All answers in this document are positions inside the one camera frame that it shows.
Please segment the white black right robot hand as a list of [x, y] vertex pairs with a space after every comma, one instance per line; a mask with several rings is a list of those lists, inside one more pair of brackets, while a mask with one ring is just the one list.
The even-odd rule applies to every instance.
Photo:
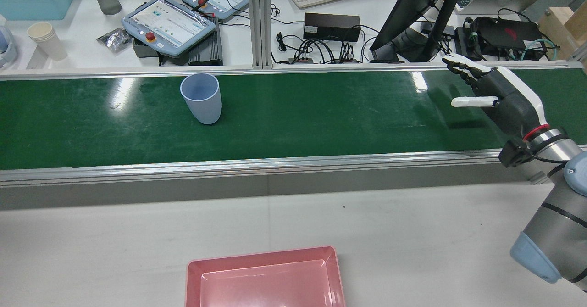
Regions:
[[523, 140], [551, 127], [539, 96], [510, 69], [488, 67], [455, 53], [443, 56], [442, 61], [475, 95], [468, 100], [454, 98], [452, 106], [480, 107], [503, 133]]

